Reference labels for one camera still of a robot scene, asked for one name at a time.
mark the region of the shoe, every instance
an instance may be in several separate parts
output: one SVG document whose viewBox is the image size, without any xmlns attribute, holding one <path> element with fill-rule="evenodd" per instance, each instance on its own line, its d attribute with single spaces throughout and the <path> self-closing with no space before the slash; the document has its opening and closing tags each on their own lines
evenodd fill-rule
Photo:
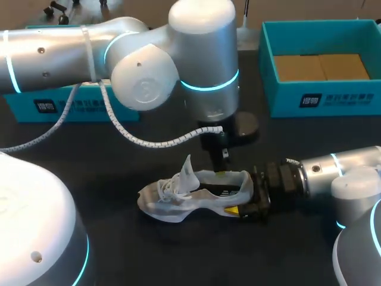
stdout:
<svg viewBox="0 0 381 286">
<path fill-rule="evenodd" d="M 248 172 L 193 172 L 189 155 L 180 173 L 139 191 L 138 206 L 147 215 L 163 222 L 182 222 L 201 208 L 221 216 L 237 217 L 227 213 L 225 208 L 247 203 L 253 192 Z"/>
</svg>

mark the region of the black table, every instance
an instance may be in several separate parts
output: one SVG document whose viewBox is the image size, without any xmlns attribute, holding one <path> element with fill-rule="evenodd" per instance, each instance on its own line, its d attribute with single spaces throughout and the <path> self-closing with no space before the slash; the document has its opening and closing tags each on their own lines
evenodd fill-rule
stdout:
<svg viewBox="0 0 381 286">
<path fill-rule="evenodd" d="M 230 151 L 235 170 L 381 141 L 379 117 L 271 119 L 256 53 L 240 54 L 240 70 L 241 109 L 257 115 L 261 135 L 256 143 Z M 24 143 L 49 127 L 16 124 L 1 99 L 0 146 Z M 165 141 L 196 124 L 177 87 L 162 107 L 125 127 L 139 138 Z M 303 206 L 271 217 L 267 225 L 239 223 L 209 212 L 171 225 L 140 213 L 136 193 L 179 172 L 188 154 L 195 170 L 211 168 L 198 139 L 151 150 L 133 145 L 111 123 L 103 123 L 66 124 L 45 142 L 14 156 L 55 173 L 71 191 L 96 254 L 97 286 L 337 285 L 331 258 L 337 233 L 329 209 L 306 214 Z"/>
</svg>

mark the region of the shoe sole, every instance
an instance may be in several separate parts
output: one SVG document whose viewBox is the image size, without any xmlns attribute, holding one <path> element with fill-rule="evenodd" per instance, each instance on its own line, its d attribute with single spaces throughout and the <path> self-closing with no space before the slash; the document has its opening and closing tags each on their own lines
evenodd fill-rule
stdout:
<svg viewBox="0 0 381 286">
<path fill-rule="evenodd" d="M 199 209 L 195 209 L 195 210 L 200 210 L 200 209 L 211 210 L 212 212 L 217 213 L 220 216 L 239 218 L 239 216 L 235 216 L 233 214 L 226 213 L 224 210 L 221 211 L 221 208 L 205 207 L 205 208 L 199 208 Z M 146 215 L 148 215 L 150 217 L 153 217 L 154 219 L 161 220 L 162 222 L 170 222 L 170 223 L 179 223 L 179 222 L 182 222 L 187 216 L 189 216 L 192 212 L 195 211 L 195 210 L 190 210 L 190 211 L 184 212 L 183 214 L 177 215 L 177 216 L 159 216 L 157 214 L 155 215 L 153 213 L 145 212 L 142 209 L 140 209 L 140 210 L 142 212 L 144 212 Z"/>
</svg>

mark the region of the white coiled cable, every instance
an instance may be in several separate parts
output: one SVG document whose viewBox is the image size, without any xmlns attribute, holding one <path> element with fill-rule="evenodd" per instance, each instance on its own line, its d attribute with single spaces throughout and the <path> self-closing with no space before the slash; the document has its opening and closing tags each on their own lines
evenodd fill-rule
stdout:
<svg viewBox="0 0 381 286">
<path fill-rule="evenodd" d="M 138 144 L 140 146 L 148 147 L 148 148 L 168 148 L 168 147 L 172 147 L 172 146 L 176 146 L 176 145 L 179 145 L 181 143 L 184 143 L 185 141 L 188 141 L 188 140 L 192 139 L 193 137 L 196 137 L 196 136 L 201 135 L 201 134 L 205 134 L 205 133 L 216 133 L 216 134 L 218 134 L 218 133 L 223 132 L 222 126 L 203 127 L 203 128 L 196 129 L 192 132 L 189 132 L 189 133 L 185 134 L 184 136 L 181 136 L 177 139 L 166 141 L 166 142 L 148 142 L 148 141 L 141 140 L 141 139 L 133 136 L 127 130 L 125 130 L 125 128 L 120 124 L 120 122 L 117 120 L 117 118 L 113 112 L 113 108 L 111 107 L 110 100 L 108 98 L 107 90 L 106 90 L 104 83 L 102 81 L 100 81 L 100 82 L 98 82 L 98 84 L 101 88 L 101 92 L 102 92 L 103 100 L 105 102 L 108 117 L 111 119 L 111 122 L 113 123 L 113 125 L 116 127 L 116 129 L 125 138 L 127 138 L 129 141 L 131 141 L 135 144 Z"/>
<path fill-rule="evenodd" d="M 40 137 L 38 137 L 38 138 L 28 142 L 28 143 L 21 144 L 21 145 L 15 146 L 15 147 L 0 148 L 0 152 L 11 153 L 11 152 L 20 151 L 20 150 L 29 148 L 31 146 L 34 146 L 37 143 L 40 143 L 43 140 L 45 140 L 50 135 L 52 135 L 62 125 L 62 123 L 64 123 L 64 121 L 65 121 L 65 119 L 66 119 L 66 117 L 67 117 L 67 115 L 68 115 L 68 113 L 70 111 L 70 107 L 71 107 L 71 104 L 73 103 L 74 97 L 76 96 L 77 91 L 78 91 L 80 86 L 81 86 L 81 83 L 75 85 L 73 87 L 73 89 L 71 90 L 69 98 L 67 99 L 64 111 L 62 112 L 62 114 L 61 114 L 60 118 L 58 119 L 58 121 L 56 122 L 56 124 L 53 125 L 53 127 L 51 127 L 48 131 L 46 131 Z M 101 88 L 101 92 L 102 92 L 103 100 L 105 102 L 105 106 L 106 106 L 106 111 L 107 111 L 108 117 L 110 118 L 110 120 L 113 123 L 113 125 L 116 127 L 116 129 L 125 138 L 127 138 L 129 141 L 131 141 L 131 142 L 133 142 L 135 144 L 138 144 L 140 146 L 148 147 L 148 148 L 168 148 L 168 147 L 172 147 L 172 146 L 176 146 L 176 145 L 179 145 L 181 143 L 184 143 L 185 141 L 188 141 L 188 140 L 192 139 L 193 137 L 196 137 L 196 136 L 201 135 L 201 134 L 205 134 L 205 133 L 222 133 L 223 132 L 222 126 L 203 127 L 203 128 L 196 129 L 196 130 L 194 130 L 192 132 L 189 132 L 189 133 L 185 134 L 184 136 L 181 136 L 181 137 L 179 137 L 177 139 L 174 139 L 174 140 L 171 140 L 171 141 L 166 141 L 166 142 L 148 142 L 148 141 L 141 140 L 141 139 L 133 136 L 127 130 L 125 130 L 125 128 L 117 120 L 117 118 L 116 118 L 116 116 L 115 116 L 115 114 L 113 112 L 113 108 L 111 107 L 106 87 L 105 87 L 105 85 L 104 85 L 104 83 L 102 81 L 99 82 L 99 87 Z"/>
<path fill-rule="evenodd" d="M 16 151 L 20 151 L 20 150 L 23 150 L 23 149 L 26 149 L 26 148 L 29 148 L 33 145 L 36 145 L 37 143 L 40 143 L 41 141 L 45 140 L 47 137 L 49 137 L 50 135 L 52 135 L 61 125 L 62 123 L 64 123 L 67 115 L 69 114 L 69 110 L 70 110 L 70 107 L 71 107 L 71 103 L 73 103 L 73 99 L 74 97 L 76 96 L 77 94 L 77 91 L 79 89 L 79 87 L 81 86 L 81 83 L 75 85 L 73 87 L 73 89 L 71 90 L 70 92 L 70 95 L 69 95 L 69 98 L 67 99 L 67 102 L 66 102 L 66 105 L 65 105 L 65 108 L 64 108 L 64 111 L 62 112 L 60 118 L 58 119 L 58 121 L 56 122 L 56 124 L 53 125 L 53 127 L 51 127 L 48 131 L 46 131 L 43 135 L 41 135 L 40 137 L 28 142 L 28 143 L 25 143 L 25 144 L 21 144 L 19 146 L 15 146 L 15 147 L 9 147 L 9 148 L 0 148 L 0 152 L 3 152 L 3 153 L 11 153 L 11 152 L 16 152 Z"/>
</svg>

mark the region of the teal box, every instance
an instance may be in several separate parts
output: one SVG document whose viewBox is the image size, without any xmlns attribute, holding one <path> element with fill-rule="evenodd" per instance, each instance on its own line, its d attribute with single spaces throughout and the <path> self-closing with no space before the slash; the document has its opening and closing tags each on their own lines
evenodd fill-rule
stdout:
<svg viewBox="0 0 381 286">
<path fill-rule="evenodd" d="M 371 80 L 279 80 L 274 56 L 317 54 L 359 54 Z M 272 117 L 381 114 L 381 33 L 373 20 L 265 22 L 259 66 Z"/>
<path fill-rule="evenodd" d="M 138 121 L 139 113 L 123 106 L 105 81 L 111 106 L 119 121 Z M 19 123 L 57 122 L 72 86 L 4 95 Z M 84 83 L 77 91 L 65 122 L 109 122 L 98 84 Z"/>
</svg>

